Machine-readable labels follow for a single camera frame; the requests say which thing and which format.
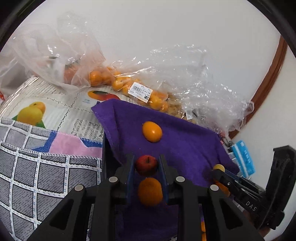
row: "blue package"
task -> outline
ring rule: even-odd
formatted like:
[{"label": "blue package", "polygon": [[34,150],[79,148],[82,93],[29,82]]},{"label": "blue package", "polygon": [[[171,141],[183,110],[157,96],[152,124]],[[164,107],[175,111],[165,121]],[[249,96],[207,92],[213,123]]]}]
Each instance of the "blue package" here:
[{"label": "blue package", "polygon": [[246,144],[243,141],[238,141],[231,148],[237,159],[243,177],[248,178],[250,175],[255,173],[253,160],[250,156],[248,148],[246,147]]}]

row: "red apple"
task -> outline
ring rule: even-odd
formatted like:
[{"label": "red apple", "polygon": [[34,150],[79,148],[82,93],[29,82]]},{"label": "red apple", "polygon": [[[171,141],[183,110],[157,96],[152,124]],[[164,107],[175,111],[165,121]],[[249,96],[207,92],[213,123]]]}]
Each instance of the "red apple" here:
[{"label": "red apple", "polygon": [[135,163],[137,172],[143,177],[152,176],[157,172],[158,162],[155,157],[145,155],[139,157]]}]

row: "barcode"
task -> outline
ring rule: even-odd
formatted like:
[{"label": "barcode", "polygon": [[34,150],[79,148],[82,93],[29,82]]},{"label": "barcode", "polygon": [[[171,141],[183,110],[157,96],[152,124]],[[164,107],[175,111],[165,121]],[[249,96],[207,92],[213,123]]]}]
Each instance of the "barcode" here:
[{"label": "barcode", "polygon": [[135,85],[133,86],[133,90],[136,91],[136,92],[138,92],[138,93],[141,92],[141,88],[140,87],[137,87]]}]

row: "purple fabric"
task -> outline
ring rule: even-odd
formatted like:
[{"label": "purple fabric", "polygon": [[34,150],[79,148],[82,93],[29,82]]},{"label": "purple fabric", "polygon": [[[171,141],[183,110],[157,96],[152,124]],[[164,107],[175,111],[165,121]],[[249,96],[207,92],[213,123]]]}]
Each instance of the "purple fabric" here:
[{"label": "purple fabric", "polygon": [[[210,171],[215,164],[222,164],[232,173],[239,171],[211,130],[115,99],[97,103],[92,110],[105,130],[115,158],[122,164],[130,152],[136,158],[164,154],[168,165],[175,167],[179,175],[204,187],[212,184]],[[146,121],[161,127],[163,136],[158,143],[150,143],[143,136],[142,124]],[[159,241],[177,234],[178,207],[164,202],[150,208],[141,205],[136,191],[142,179],[135,173],[132,203],[122,211],[122,221],[116,227],[120,241]]]}]

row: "white label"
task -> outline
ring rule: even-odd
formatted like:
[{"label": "white label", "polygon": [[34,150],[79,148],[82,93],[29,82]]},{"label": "white label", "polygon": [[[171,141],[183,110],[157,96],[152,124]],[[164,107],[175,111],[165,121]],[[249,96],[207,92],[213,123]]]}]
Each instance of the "white label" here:
[{"label": "white label", "polygon": [[146,86],[141,85],[137,82],[134,82],[128,91],[128,94],[138,98],[139,100],[145,103],[148,102],[151,93],[152,93],[152,89],[149,89]]},{"label": "white label", "polygon": [[187,118],[187,120],[193,119],[192,111],[191,110],[187,110],[186,111],[186,118]]}]

